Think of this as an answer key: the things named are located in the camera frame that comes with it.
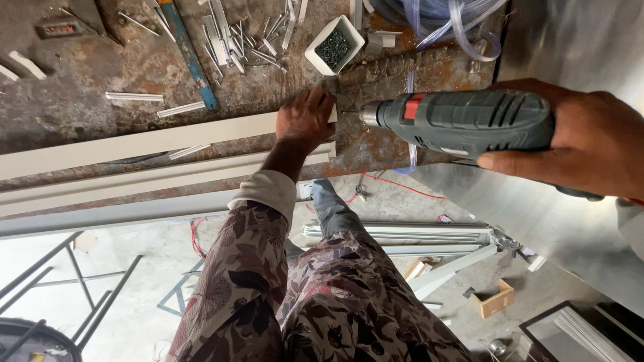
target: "white plastic container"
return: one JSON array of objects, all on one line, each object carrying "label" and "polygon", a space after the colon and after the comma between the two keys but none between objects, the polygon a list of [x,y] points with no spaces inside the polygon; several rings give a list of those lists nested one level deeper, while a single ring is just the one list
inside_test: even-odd
[{"label": "white plastic container", "polygon": [[[316,54],[316,48],[318,45],[322,44],[324,40],[333,32],[334,29],[338,29],[345,36],[346,41],[349,42],[349,50],[346,52],[345,56],[340,59],[336,66],[331,69],[322,58]],[[334,19],[331,23],[328,23],[322,32],[316,37],[316,39],[308,46],[307,50],[304,52],[304,56],[308,61],[313,64],[317,70],[320,71],[323,75],[337,75],[345,65],[355,57],[360,48],[365,45],[365,40],[360,36],[360,33],[351,25],[349,19],[344,15]]]}]

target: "electric drill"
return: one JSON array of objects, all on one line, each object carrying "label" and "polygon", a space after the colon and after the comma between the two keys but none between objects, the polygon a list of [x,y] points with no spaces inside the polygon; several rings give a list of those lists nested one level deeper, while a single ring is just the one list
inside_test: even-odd
[{"label": "electric drill", "polygon": [[[518,90],[402,94],[365,104],[360,119],[388,128],[422,148],[475,160],[487,151],[543,151],[550,147],[554,118],[541,96]],[[598,196],[556,186],[567,195]]]}]

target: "workbench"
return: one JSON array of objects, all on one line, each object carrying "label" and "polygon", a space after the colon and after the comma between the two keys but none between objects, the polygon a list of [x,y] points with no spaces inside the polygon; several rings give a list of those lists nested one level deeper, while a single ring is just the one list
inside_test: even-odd
[{"label": "workbench", "polygon": [[[222,2],[228,21],[243,20],[245,32],[256,39],[261,36],[268,16],[274,21],[283,11],[282,0]],[[391,99],[404,92],[409,70],[415,70],[415,91],[474,90],[485,88],[492,81],[493,62],[482,64],[479,73],[468,73],[469,57],[451,41],[415,53],[416,38],[410,28],[389,23],[377,12],[366,11],[361,33],[400,31],[397,47],[385,48],[379,55],[360,51],[339,76],[322,76],[304,57],[304,51],[329,21],[348,15],[348,0],[309,1],[306,19],[296,27],[288,50],[279,47],[281,41],[274,42],[280,62],[288,72],[271,66],[249,68],[246,76],[239,76],[235,67],[223,67],[225,77],[221,79],[202,46],[205,44],[202,16],[209,15],[207,5],[200,6],[197,0],[175,0],[175,3],[218,105],[215,110],[196,110],[162,119],[157,117],[157,111],[198,102],[201,97],[177,45],[163,33],[143,1],[97,0],[105,27],[125,44],[123,48],[101,37],[40,40],[33,24],[60,16],[59,7],[67,6],[64,0],[4,4],[0,15],[0,64],[10,64],[8,53],[17,50],[33,60],[48,77],[39,81],[17,67],[14,67],[16,73],[23,77],[19,81],[1,77],[0,154],[276,111],[300,90],[321,84],[337,96],[339,121],[332,137],[337,142],[337,157],[327,164],[304,167],[301,179],[407,167],[407,143],[391,131],[366,127],[352,112],[366,101]],[[118,16],[119,10],[143,21],[162,36],[154,36],[123,20]],[[503,15],[493,15],[482,27],[500,33],[503,18]],[[248,58],[248,64],[266,64],[250,55]],[[217,86],[215,79],[222,85]],[[106,91],[163,94],[166,101],[107,100]],[[0,191],[266,151],[274,140],[274,134],[263,135],[213,144],[175,161],[158,157],[137,164],[96,164],[2,180]],[[419,164],[447,160],[451,157],[442,153],[419,151]],[[234,189],[246,178],[100,200],[37,214]]]}]

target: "sleeve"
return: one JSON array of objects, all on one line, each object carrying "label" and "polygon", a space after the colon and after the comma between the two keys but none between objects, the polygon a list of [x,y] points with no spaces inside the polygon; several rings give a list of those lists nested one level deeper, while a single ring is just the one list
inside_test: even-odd
[{"label": "sleeve", "polygon": [[241,185],[185,307],[168,361],[279,360],[275,313],[286,292],[284,243],[295,193],[294,182],[275,171],[260,171]]}]

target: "gray pants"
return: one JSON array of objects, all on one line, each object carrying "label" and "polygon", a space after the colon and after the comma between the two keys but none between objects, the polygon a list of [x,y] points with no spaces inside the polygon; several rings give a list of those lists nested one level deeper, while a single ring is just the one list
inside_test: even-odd
[{"label": "gray pants", "polygon": [[[344,200],[337,195],[327,178],[313,180],[313,201],[316,203],[317,220],[322,229],[322,237],[328,238],[340,231],[351,230],[356,238],[371,240],[360,218],[351,211]],[[290,265],[304,250],[286,239],[287,262]]]}]

